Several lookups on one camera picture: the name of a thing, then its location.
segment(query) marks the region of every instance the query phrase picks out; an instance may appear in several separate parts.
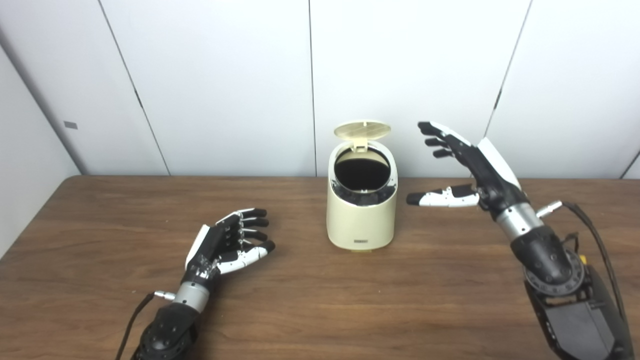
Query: lid hinge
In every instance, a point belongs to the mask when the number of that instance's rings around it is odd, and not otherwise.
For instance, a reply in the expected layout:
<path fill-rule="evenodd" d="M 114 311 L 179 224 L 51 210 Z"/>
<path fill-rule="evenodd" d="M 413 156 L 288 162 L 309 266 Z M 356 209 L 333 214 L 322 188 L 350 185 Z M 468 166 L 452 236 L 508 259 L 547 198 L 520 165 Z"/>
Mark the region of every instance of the lid hinge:
<path fill-rule="evenodd" d="M 366 138 L 353 139 L 353 152 L 367 152 L 369 148 L 369 142 Z"/>

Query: silver cylindrical connector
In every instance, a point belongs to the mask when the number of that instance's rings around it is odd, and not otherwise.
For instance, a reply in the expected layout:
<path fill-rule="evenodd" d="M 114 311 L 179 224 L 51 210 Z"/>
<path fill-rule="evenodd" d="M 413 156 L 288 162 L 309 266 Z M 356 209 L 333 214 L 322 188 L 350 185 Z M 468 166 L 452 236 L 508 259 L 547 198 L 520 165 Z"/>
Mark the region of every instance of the silver cylindrical connector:
<path fill-rule="evenodd" d="M 546 217 L 547 215 L 553 213 L 555 210 L 558 210 L 561 207 L 562 207 L 562 201 L 556 200 L 551 204 L 545 206 L 544 208 L 541 208 L 538 211 L 536 211 L 536 216 L 538 218 Z"/>
<path fill-rule="evenodd" d="M 185 304 L 201 313 L 208 300 L 209 290 L 207 288 L 195 282 L 186 281 L 180 285 L 173 302 Z"/>
<path fill-rule="evenodd" d="M 175 299 L 175 294 L 168 293 L 167 291 L 155 291 L 154 295 L 169 301 L 173 301 Z"/>
<path fill-rule="evenodd" d="M 545 225 L 536 216 L 536 212 L 531 205 L 526 202 L 508 207 L 498 215 L 495 222 L 507 235 L 509 241 L 513 241 L 532 229 Z"/>

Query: black cable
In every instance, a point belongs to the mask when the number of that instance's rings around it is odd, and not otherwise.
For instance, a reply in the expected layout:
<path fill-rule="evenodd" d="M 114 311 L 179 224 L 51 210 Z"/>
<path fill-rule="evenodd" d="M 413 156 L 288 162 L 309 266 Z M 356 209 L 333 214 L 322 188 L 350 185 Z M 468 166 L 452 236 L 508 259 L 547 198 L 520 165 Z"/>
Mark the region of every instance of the black cable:
<path fill-rule="evenodd" d="M 578 241 L 578 233 L 571 233 L 565 236 L 564 240 L 562 241 L 562 244 L 565 244 L 572 240 L 573 240 L 573 252 L 577 254 L 578 250 L 580 249 L 580 242 Z"/>
<path fill-rule="evenodd" d="M 584 225 L 587 225 L 594 239 L 596 240 L 596 244 L 598 244 L 598 248 L 600 249 L 600 255 L 602 255 L 602 261 L 604 261 L 604 265 L 607 268 L 607 274 L 609 275 L 609 280 L 611 281 L 611 288 L 613 290 L 613 295 L 616 298 L 616 304 L 618 305 L 618 311 L 620 312 L 620 316 L 622 320 L 627 322 L 627 314 L 625 312 L 625 306 L 622 304 L 622 296 L 620 295 L 620 288 L 618 287 L 618 282 L 616 280 L 616 274 L 613 272 L 613 266 L 611 265 L 611 261 L 609 260 L 609 255 L 607 254 L 607 249 L 604 247 L 604 242 L 598 234 L 595 226 L 591 222 L 591 219 L 585 214 L 585 212 L 580 209 L 580 207 L 572 202 L 562 202 L 562 205 L 572 213 L 574 213 L 577 217 L 582 220 Z"/>
<path fill-rule="evenodd" d="M 118 354 L 116 354 L 116 360 L 120 360 L 122 357 L 122 352 L 124 351 L 124 347 L 127 344 L 127 339 L 129 339 L 129 333 L 131 332 L 131 327 L 133 327 L 133 322 L 136 321 L 136 316 L 140 314 L 140 311 L 147 306 L 147 304 L 154 298 L 153 293 L 147 294 L 147 296 L 142 299 L 140 304 L 136 307 L 131 315 L 131 319 L 129 319 L 129 323 L 127 324 L 127 329 L 124 331 L 124 336 L 122 337 L 122 342 L 120 343 L 120 348 L 118 349 Z"/>

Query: cream trash can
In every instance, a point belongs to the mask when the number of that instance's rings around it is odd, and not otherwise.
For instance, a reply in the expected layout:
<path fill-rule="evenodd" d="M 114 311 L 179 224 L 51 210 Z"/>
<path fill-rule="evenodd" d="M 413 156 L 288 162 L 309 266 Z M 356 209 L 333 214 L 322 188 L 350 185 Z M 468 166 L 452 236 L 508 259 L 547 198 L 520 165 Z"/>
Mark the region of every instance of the cream trash can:
<path fill-rule="evenodd" d="M 329 158 L 326 228 L 331 242 L 348 250 L 371 250 L 394 237 L 397 168 L 379 139 L 391 127 L 376 120 L 357 120 L 336 127 L 346 142 Z"/>

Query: open lid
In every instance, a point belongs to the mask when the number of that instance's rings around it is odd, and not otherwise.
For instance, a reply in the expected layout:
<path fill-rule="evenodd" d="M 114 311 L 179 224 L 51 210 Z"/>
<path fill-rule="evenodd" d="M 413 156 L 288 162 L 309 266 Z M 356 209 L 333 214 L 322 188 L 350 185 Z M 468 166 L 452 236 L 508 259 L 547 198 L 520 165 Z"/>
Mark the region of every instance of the open lid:
<path fill-rule="evenodd" d="M 355 152 L 365 152 L 368 140 L 379 139 L 390 131 L 391 127 L 382 121 L 356 120 L 338 125 L 333 133 L 343 140 L 351 140 Z"/>

